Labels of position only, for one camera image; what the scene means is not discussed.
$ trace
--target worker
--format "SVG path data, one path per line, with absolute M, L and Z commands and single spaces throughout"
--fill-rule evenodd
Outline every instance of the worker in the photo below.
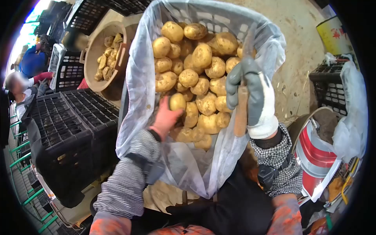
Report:
M 54 76 L 53 72 L 44 72 L 35 77 L 27 78 L 21 72 L 12 72 L 5 80 L 5 88 L 9 90 L 8 97 L 16 101 L 16 114 L 22 120 L 31 101 L 39 96 L 44 96 L 48 88 L 48 80 Z
M 201 200 L 169 206 L 168 222 L 159 227 L 149 226 L 159 216 L 144 219 L 146 175 L 140 162 L 160 158 L 160 144 L 183 112 L 170 111 L 165 97 L 154 124 L 132 138 L 126 156 L 102 184 L 94 203 L 96 214 L 90 234 L 129 235 L 131 230 L 134 234 L 302 234 L 295 195 L 302 189 L 303 171 L 291 157 L 292 144 L 286 127 L 274 115 L 273 87 L 251 57 L 243 58 L 227 76 L 226 101 L 230 109 L 238 104 L 237 89 L 242 77 L 249 91 L 247 129 L 262 171 L 258 178 L 265 181 L 264 191 L 246 178 L 238 163 L 218 191 L 217 202 Z M 273 175 L 271 180 L 265 172 Z M 149 231 L 139 232 L 142 227 Z

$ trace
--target gloved hand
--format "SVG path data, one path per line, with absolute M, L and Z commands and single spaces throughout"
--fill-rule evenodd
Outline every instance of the gloved hand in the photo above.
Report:
M 183 114 L 184 110 L 170 111 L 168 109 L 168 97 L 165 96 L 159 101 L 159 110 L 155 117 L 155 122 L 150 126 L 162 139 L 165 140 L 170 129 L 175 125 L 177 119 Z
M 45 78 L 43 81 L 39 81 L 37 97 L 44 96 L 48 88 L 47 82 L 48 82 L 47 78 Z
M 217 193 L 218 201 L 195 201 L 169 206 L 168 213 L 179 222 L 197 224 L 216 235 L 266 234 L 274 213 L 271 198 L 248 179 L 239 163 Z
M 264 139 L 278 129 L 274 116 L 274 90 L 270 80 L 250 56 L 244 57 L 226 79 L 227 107 L 238 105 L 238 86 L 244 78 L 248 88 L 248 133 L 252 139 Z

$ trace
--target white plastic bag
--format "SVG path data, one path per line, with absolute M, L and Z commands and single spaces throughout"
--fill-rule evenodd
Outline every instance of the white plastic bag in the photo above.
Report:
M 159 98 L 155 93 L 152 41 L 161 36 L 166 21 L 202 23 L 210 32 L 229 31 L 243 41 L 251 24 L 256 24 L 255 61 L 271 79 L 285 61 L 285 38 L 280 29 L 263 15 L 230 3 L 201 0 L 155 0 L 145 10 L 130 46 L 126 70 L 129 95 L 128 112 L 121 124 L 116 153 L 121 159 L 130 140 L 148 123 Z M 162 161 L 166 165 L 161 180 L 182 190 L 193 191 L 207 199 L 231 175 L 237 160 L 245 150 L 249 136 L 233 135 L 235 116 L 227 128 L 213 136 L 208 152 L 194 149 L 192 144 L 162 144 Z
M 354 62 L 346 62 L 341 70 L 347 116 L 341 118 L 334 130 L 335 154 L 345 163 L 357 156 L 362 158 L 367 145 L 368 106 L 364 78 Z

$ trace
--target red sleeve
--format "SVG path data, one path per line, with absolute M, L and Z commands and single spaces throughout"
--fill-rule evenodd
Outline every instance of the red sleeve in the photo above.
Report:
M 302 234 L 302 216 L 294 194 L 281 194 L 273 198 L 275 211 L 267 235 Z
M 53 72 L 44 72 L 44 73 L 41 73 L 34 78 L 34 84 L 37 84 L 39 81 L 43 81 L 45 78 L 47 78 L 48 80 L 51 80 L 52 79 L 52 74 Z

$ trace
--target round basket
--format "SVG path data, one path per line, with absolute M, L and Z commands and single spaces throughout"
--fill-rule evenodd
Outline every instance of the round basket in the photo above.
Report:
M 108 36 L 115 36 L 117 33 L 121 33 L 123 35 L 123 42 L 126 42 L 126 30 L 125 27 L 121 22 L 118 21 L 112 21 L 106 24 L 103 29 L 96 35 L 94 35 L 94 39 L 92 40 L 90 46 L 86 50 L 86 56 L 85 60 L 83 61 L 84 63 L 84 74 L 85 74 L 85 79 L 93 91 L 96 92 L 102 92 L 102 94 L 117 94 L 122 90 L 122 86 L 119 88 L 115 83 L 118 83 L 115 80 L 118 80 L 118 77 L 121 76 L 121 73 L 118 73 L 116 71 L 116 66 L 115 66 L 115 71 L 112 74 L 112 77 L 106 81 L 102 80 L 100 82 L 96 81 L 94 79 L 94 75 L 97 72 L 98 69 L 98 62 L 97 59 L 99 56 L 103 54 L 103 52 L 106 50 L 106 46 L 104 44 L 105 37 Z M 119 63 L 119 60 L 124 59 L 123 57 L 119 56 L 118 60 L 116 61 L 116 64 Z

